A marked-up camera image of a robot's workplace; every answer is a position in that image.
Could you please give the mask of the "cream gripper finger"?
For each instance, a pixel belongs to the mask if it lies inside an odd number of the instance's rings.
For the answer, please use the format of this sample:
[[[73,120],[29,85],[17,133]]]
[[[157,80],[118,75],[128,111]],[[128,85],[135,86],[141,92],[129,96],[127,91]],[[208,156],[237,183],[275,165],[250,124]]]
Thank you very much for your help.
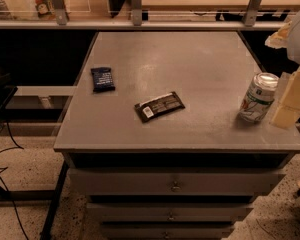
[[[279,128],[290,128],[300,118],[300,68],[288,80],[279,100],[279,105],[271,119],[271,124]]]

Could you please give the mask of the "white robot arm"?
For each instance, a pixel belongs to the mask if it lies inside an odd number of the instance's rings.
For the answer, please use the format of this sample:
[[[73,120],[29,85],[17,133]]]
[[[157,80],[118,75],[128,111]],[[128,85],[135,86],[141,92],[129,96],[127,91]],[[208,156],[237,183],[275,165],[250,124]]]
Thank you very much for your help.
[[[300,118],[300,11],[289,23],[269,36],[265,45],[275,49],[286,48],[288,59],[299,65],[299,68],[289,77],[271,119],[271,123],[277,127],[290,128]]]

